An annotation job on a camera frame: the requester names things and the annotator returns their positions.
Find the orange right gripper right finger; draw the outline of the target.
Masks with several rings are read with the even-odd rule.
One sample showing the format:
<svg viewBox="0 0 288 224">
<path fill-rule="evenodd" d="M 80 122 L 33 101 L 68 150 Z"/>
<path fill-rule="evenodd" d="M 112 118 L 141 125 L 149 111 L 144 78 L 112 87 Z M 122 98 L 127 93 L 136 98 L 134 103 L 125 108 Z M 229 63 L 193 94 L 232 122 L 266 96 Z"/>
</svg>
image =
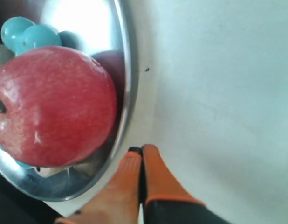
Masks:
<svg viewBox="0 0 288 224">
<path fill-rule="evenodd" d="M 146 224 L 227 224 L 203 202 L 191 196 L 165 165 L 155 145 L 144 145 Z"/>
</svg>

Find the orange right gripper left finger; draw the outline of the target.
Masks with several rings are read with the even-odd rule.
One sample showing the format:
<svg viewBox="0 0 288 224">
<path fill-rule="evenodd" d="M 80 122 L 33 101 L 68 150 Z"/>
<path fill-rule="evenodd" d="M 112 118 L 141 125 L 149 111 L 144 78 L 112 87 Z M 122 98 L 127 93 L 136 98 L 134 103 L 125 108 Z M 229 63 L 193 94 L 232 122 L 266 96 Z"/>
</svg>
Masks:
<svg viewBox="0 0 288 224">
<path fill-rule="evenodd" d="M 139 214 L 139 179 L 142 150 L 132 147 L 119 163 L 118 169 L 82 208 L 56 224 L 136 224 Z"/>
</svg>

